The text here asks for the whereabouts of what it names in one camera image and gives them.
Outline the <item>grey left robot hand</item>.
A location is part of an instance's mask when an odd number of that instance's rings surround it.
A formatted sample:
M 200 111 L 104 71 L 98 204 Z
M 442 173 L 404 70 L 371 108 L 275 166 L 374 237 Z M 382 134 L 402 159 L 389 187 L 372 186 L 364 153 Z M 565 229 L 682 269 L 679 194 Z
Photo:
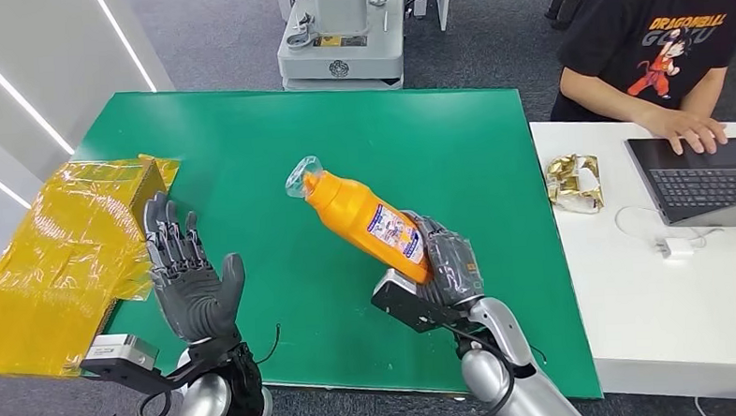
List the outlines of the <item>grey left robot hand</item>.
M 236 333 L 245 281 L 241 256 L 227 254 L 218 273 L 206 254 L 197 214 L 187 212 L 182 224 L 176 202 L 165 192 L 146 201 L 143 224 L 149 274 L 171 330 L 186 343 Z

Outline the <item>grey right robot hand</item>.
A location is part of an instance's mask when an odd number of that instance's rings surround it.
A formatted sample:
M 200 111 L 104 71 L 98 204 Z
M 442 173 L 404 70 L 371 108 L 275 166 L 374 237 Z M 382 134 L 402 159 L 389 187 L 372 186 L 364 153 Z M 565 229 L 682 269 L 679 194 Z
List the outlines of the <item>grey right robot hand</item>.
M 403 213 L 421 233 L 429 262 L 429 279 L 417 287 L 418 296 L 442 307 L 464 306 L 483 297 L 484 280 L 469 240 L 427 215 Z

